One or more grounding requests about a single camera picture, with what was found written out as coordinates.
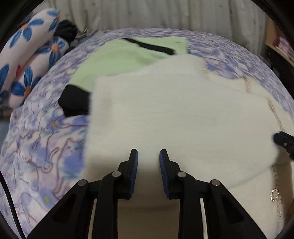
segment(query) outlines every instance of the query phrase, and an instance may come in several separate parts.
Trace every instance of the floral pillow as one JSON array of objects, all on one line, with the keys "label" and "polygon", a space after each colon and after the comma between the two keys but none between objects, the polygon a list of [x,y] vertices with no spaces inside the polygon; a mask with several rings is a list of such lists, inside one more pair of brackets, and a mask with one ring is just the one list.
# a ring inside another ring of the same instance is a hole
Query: floral pillow
[{"label": "floral pillow", "polygon": [[58,24],[59,10],[45,9],[22,25],[6,43],[0,53],[0,106],[23,66],[53,37]]},{"label": "floral pillow", "polygon": [[40,79],[64,55],[68,48],[69,44],[66,40],[55,36],[37,50],[21,74],[12,83],[11,93],[9,93],[4,105],[10,108],[22,105]]}]

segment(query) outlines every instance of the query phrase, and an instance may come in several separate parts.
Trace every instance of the cable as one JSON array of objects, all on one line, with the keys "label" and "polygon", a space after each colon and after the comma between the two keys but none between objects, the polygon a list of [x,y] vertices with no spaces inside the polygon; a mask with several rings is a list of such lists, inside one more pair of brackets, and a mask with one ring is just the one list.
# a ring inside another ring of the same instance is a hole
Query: cable
[{"label": "cable", "polygon": [[17,228],[17,230],[18,230],[18,232],[20,234],[20,237],[21,237],[21,239],[26,239],[26,236],[24,235],[24,231],[21,228],[21,225],[20,225],[16,210],[15,210],[13,200],[12,200],[12,197],[10,195],[8,186],[6,184],[6,181],[5,181],[1,171],[0,171],[0,183],[1,183],[2,187],[3,187],[3,189],[4,189],[5,195],[7,197],[9,207],[10,207],[10,210],[11,210],[11,213],[12,213],[12,217],[13,217],[14,223],[16,225],[16,228]]}]

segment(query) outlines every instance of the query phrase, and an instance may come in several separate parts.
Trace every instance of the black strap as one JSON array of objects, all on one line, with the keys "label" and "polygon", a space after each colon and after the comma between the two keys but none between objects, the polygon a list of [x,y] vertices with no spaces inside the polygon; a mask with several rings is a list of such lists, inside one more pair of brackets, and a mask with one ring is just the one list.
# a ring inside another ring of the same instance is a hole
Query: black strap
[{"label": "black strap", "polygon": [[144,42],[140,42],[131,38],[123,38],[124,40],[131,42],[131,43],[136,43],[138,44],[140,47],[152,50],[152,51],[157,51],[157,52],[164,52],[168,55],[174,55],[175,51],[171,48],[167,48],[167,47],[160,47],[160,46],[156,46],[156,45],[151,45],[151,44],[147,44]]}]

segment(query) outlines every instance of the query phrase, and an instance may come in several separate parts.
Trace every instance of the curtain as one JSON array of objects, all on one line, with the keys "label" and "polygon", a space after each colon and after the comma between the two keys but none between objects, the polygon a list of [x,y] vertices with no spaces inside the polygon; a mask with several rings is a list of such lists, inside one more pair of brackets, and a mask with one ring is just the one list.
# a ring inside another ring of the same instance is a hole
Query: curtain
[{"label": "curtain", "polygon": [[45,0],[80,31],[176,28],[223,36],[254,54],[262,51],[266,14],[251,0]]}]

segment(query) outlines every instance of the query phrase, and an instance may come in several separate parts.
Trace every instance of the bed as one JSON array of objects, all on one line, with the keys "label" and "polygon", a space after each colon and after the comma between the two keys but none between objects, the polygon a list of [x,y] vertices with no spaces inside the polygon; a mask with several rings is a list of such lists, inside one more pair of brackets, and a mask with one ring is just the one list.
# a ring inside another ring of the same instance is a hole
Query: bed
[{"label": "bed", "polygon": [[[191,54],[202,57],[211,72],[227,79],[250,76],[259,81],[294,120],[294,100],[276,75],[245,48],[213,34],[174,29],[120,29],[97,33],[65,55],[41,79],[24,105],[14,110],[0,155],[24,233],[80,179],[88,116],[65,118],[58,99],[79,65],[97,47],[123,37],[182,36]],[[0,211],[17,232],[0,189]]]}]

